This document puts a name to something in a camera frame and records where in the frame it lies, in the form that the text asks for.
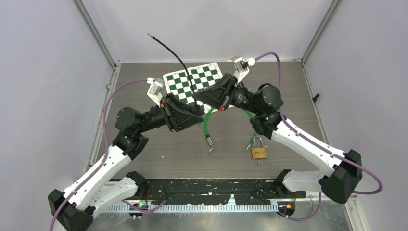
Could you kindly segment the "brass padlock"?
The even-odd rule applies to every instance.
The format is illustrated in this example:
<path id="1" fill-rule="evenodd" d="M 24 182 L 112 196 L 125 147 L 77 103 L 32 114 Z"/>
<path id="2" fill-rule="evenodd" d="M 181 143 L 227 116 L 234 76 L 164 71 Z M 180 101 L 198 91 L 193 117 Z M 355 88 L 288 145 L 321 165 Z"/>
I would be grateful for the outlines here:
<path id="1" fill-rule="evenodd" d="M 268 157 L 263 140 L 259 136 L 253 137 L 253 148 L 251 148 L 252 158 L 256 160 L 266 159 Z"/>

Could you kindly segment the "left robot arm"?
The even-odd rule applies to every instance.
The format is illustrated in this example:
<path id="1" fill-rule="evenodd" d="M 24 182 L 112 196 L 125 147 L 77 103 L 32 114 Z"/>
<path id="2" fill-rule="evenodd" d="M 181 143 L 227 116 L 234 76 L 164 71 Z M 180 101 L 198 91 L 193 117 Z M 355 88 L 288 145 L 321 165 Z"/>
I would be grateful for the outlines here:
<path id="1" fill-rule="evenodd" d="M 101 159 L 71 186 L 49 194 L 52 221 L 58 221 L 68 231 L 85 231 L 100 213 L 119 201 L 132 196 L 144 198 L 148 181 L 136 171 L 128 173 L 113 186 L 102 187 L 142 152 L 149 140 L 143 132 L 164 125 L 170 131 L 179 132 L 203 122 L 203 114 L 199 105 L 187 105 L 172 93 L 144 113 L 130 107 L 122 108 L 115 123 L 119 133 Z"/>

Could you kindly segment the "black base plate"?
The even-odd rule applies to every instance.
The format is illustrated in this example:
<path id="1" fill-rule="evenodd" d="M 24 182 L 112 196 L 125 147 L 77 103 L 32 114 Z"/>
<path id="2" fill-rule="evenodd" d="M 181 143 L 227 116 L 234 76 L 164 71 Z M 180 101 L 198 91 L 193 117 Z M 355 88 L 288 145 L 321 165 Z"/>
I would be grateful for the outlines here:
<path id="1" fill-rule="evenodd" d="M 290 192 L 270 179 L 148 179 L 134 196 L 155 205 L 266 205 L 271 199 L 303 199 L 306 192 Z"/>

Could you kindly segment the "green white chessboard mat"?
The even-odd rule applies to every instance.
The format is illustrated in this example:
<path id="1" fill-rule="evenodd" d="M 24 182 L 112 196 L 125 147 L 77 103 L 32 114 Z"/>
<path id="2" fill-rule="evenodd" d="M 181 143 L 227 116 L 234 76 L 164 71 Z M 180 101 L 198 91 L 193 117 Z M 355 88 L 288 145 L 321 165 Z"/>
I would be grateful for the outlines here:
<path id="1" fill-rule="evenodd" d="M 200 108 L 207 114 L 212 107 L 201 101 L 195 101 L 192 97 L 192 91 L 201 91 L 218 83 L 223 75 L 218 66 L 218 63 L 208 63 L 196 67 L 189 67 L 189 76 L 185 70 L 170 72 L 163 75 L 167 93 L 172 93 L 178 100 L 189 106 L 195 107 L 199 105 Z"/>

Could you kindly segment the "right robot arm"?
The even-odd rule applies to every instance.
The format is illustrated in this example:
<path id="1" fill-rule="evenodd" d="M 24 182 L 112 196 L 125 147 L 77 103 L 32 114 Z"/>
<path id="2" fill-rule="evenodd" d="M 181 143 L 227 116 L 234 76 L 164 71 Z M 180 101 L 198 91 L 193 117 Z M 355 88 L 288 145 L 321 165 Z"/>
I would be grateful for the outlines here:
<path id="1" fill-rule="evenodd" d="M 331 147 L 298 128 L 280 113 L 281 93 L 270 83 L 252 93 L 238 83 L 236 77 L 226 73 L 219 82 L 192 96 L 219 111 L 232 105 L 254 113 L 250 123 L 259 135 L 289 147 L 318 168 L 304 172 L 283 170 L 274 185 L 280 197 L 288 197 L 296 191 L 310 191 L 345 204 L 362 179 L 362 170 L 357 167 L 362 163 L 360 153 Z"/>

